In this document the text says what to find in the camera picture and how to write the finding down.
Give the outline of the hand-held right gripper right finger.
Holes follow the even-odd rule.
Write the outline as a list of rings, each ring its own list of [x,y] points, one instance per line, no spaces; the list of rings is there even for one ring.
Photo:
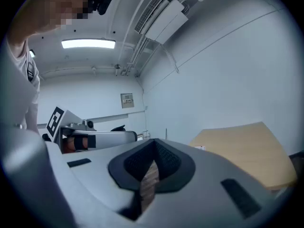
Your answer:
[[[259,181],[226,158],[166,140],[195,162],[190,182],[178,192],[156,194],[140,216],[146,228],[255,228],[278,211],[281,202]],[[235,180],[255,201],[258,211],[245,218],[222,182]]]

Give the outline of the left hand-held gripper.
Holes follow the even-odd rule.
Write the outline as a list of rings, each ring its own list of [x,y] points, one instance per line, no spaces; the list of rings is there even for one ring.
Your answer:
[[[64,153],[63,136],[69,138],[74,131],[96,131],[96,129],[92,121],[81,119],[71,111],[56,106],[46,125],[49,140],[56,143]],[[105,149],[136,142],[137,134],[134,131],[97,132],[95,139],[96,149]]]

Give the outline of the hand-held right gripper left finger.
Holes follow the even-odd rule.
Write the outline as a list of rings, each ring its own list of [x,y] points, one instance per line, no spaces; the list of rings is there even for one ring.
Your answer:
[[[46,142],[53,173],[77,228],[156,227],[154,222],[131,220],[122,215],[132,206],[134,192],[121,189],[108,172],[112,158],[142,143],[62,154],[57,144]]]

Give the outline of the person's left hand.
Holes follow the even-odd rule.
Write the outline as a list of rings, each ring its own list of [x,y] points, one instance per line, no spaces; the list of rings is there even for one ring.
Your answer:
[[[83,135],[74,135],[63,139],[62,144],[62,153],[86,151],[88,149],[88,138]]]

